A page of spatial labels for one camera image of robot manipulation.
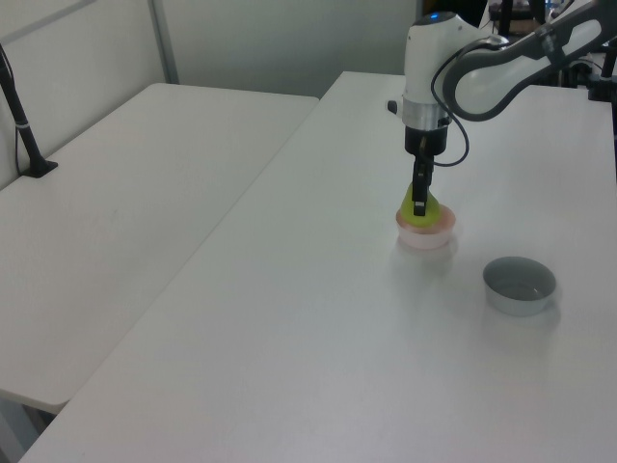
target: yellow object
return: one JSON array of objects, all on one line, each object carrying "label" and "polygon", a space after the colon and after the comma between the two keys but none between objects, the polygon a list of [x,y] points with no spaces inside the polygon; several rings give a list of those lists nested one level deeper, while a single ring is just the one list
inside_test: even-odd
[{"label": "yellow object", "polygon": [[442,213],[439,202],[429,192],[428,201],[426,202],[426,215],[414,215],[414,199],[412,185],[409,185],[407,194],[401,205],[401,217],[412,227],[426,228],[439,222]]}]

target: gray bowl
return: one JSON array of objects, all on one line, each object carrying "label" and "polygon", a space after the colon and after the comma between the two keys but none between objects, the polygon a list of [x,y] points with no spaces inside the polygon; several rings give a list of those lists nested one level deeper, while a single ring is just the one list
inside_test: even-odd
[{"label": "gray bowl", "polygon": [[484,268],[489,303],[498,311],[530,316],[543,311],[557,288],[554,275],[540,262],[526,258],[500,258]]}]

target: black cord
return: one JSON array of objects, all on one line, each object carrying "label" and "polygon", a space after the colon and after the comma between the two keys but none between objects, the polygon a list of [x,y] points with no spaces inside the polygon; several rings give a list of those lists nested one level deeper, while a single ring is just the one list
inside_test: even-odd
[{"label": "black cord", "polygon": [[15,128],[15,168],[17,169],[17,176],[21,177],[21,171],[19,170],[19,129]]},{"label": "black cord", "polygon": [[[0,43],[0,56],[4,60],[7,68],[9,69],[9,73],[11,74],[11,80],[13,81],[13,86],[15,85],[15,76],[13,74],[13,68],[11,68],[11,62],[9,61],[9,57],[7,53],[4,51],[2,47],[2,43]],[[15,126],[15,169],[17,170],[17,176],[21,177],[21,171],[19,170],[19,129]]]},{"label": "black cord", "polygon": [[15,85],[15,76],[13,74],[13,68],[11,68],[11,62],[9,61],[9,57],[7,56],[7,53],[4,51],[4,48],[2,47],[2,43],[0,43],[0,55],[2,56],[2,59],[7,65],[7,68],[9,68],[9,74],[11,75],[11,80],[13,81],[13,85]]},{"label": "black cord", "polygon": [[469,136],[468,136],[465,128],[463,127],[461,122],[458,120],[458,118],[454,115],[454,113],[452,111],[450,111],[450,108],[448,108],[445,105],[445,103],[442,101],[442,99],[439,98],[439,96],[437,95],[437,92],[435,91],[435,82],[437,82],[437,78],[440,76],[440,74],[443,72],[443,70],[447,67],[447,65],[449,65],[450,63],[452,63],[452,61],[454,61],[455,59],[457,59],[459,57],[459,55],[461,54],[462,51],[463,50],[459,50],[456,53],[454,53],[452,56],[450,56],[445,61],[445,63],[442,64],[442,66],[438,69],[438,71],[435,73],[435,76],[433,76],[433,80],[431,81],[431,94],[433,94],[433,98],[438,102],[438,104],[442,107],[442,109],[450,117],[450,119],[452,119],[459,126],[459,128],[461,129],[461,133],[463,133],[463,138],[465,139],[465,152],[459,158],[458,161],[450,162],[450,163],[447,163],[447,164],[443,164],[441,162],[434,162],[433,164],[435,166],[437,166],[437,167],[454,167],[454,166],[458,166],[465,159],[467,159],[467,156],[469,155]]},{"label": "black cord", "polygon": [[572,65],[575,65],[576,63],[587,63],[590,65],[594,65],[596,68],[598,68],[599,70],[602,70],[602,66],[600,66],[598,63],[595,63],[591,60],[585,60],[585,59],[580,59],[580,60],[574,60],[571,62]]}]

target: white wall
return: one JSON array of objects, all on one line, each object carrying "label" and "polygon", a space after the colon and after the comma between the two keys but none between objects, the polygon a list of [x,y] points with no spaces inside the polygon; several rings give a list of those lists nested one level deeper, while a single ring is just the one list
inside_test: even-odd
[{"label": "white wall", "polygon": [[343,70],[403,72],[416,0],[161,0],[182,84],[321,97]]},{"label": "white wall", "polygon": [[[97,0],[5,50],[45,156],[147,85],[164,81],[148,0]],[[15,178],[13,128],[0,93],[0,188]]]}]

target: white table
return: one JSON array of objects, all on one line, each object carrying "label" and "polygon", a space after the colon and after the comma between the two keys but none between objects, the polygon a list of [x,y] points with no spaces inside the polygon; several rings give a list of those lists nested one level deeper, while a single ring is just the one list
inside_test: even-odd
[{"label": "white table", "polygon": [[[394,223],[403,86],[343,74],[23,463],[612,461],[610,106],[530,88],[466,123],[434,176],[456,242],[421,253]],[[555,272],[559,309],[486,306],[508,255]]]},{"label": "white table", "polygon": [[58,412],[315,104],[154,85],[0,192],[0,395]]}]

